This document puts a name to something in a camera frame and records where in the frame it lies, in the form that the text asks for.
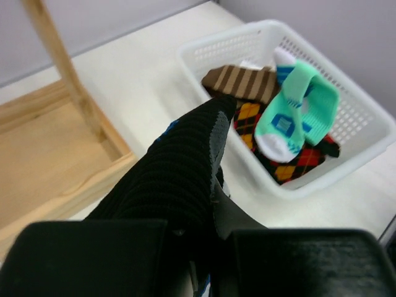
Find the black blue grey sock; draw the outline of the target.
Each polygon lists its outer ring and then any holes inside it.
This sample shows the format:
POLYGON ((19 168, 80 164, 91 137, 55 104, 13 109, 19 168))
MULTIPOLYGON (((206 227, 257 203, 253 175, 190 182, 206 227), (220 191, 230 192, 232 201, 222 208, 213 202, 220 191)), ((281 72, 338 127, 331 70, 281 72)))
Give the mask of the black blue grey sock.
POLYGON ((88 215, 166 220, 172 253, 195 265, 197 296, 210 280, 215 188, 224 183, 220 163, 235 110, 236 100, 223 95, 174 120, 88 215))

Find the argyle red orange sock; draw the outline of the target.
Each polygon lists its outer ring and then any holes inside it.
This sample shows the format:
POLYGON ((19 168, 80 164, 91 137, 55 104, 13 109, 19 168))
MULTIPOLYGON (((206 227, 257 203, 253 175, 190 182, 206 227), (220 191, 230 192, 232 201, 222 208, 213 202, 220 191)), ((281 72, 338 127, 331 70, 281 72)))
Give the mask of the argyle red orange sock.
POLYGON ((243 103, 236 109, 233 125, 241 140, 279 185, 302 177, 323 164, 328 157, 340 156, 340 146, 327 134, 316 146, 305 143, 300 153, 288 163, 268 159, 259 151, 254 140, 254 131, 264 110, 262 103, 243 103))

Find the brown striped sock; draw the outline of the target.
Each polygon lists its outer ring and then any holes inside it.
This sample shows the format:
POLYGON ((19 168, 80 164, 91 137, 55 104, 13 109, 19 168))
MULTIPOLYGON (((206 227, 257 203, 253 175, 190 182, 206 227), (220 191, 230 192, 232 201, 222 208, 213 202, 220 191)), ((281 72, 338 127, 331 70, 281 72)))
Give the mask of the brown striped sock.
POLYGON ((201 84, 213 97, 225 94, 263 104, 270 103, 280 91, 277 73, 269 66, 255 70, 225 65, 209 70, 201 84))

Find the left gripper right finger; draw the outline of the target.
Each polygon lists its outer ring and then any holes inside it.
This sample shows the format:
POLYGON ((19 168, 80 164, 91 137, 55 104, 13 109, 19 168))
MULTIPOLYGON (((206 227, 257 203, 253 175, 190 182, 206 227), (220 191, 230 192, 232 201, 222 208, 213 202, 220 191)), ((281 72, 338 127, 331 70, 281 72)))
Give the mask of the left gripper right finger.
POLYGON ((216 186, 213 296, 394 296, 395 269, 364 230, 268 229, 216 186))

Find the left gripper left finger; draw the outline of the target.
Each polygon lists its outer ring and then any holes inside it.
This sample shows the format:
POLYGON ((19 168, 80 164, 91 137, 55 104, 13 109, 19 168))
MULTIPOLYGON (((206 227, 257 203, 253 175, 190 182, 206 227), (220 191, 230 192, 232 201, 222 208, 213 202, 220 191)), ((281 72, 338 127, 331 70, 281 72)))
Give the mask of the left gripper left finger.
POLYGON ((36 222, 1 266, 2 296, 190 296, 162 220, 36 222))

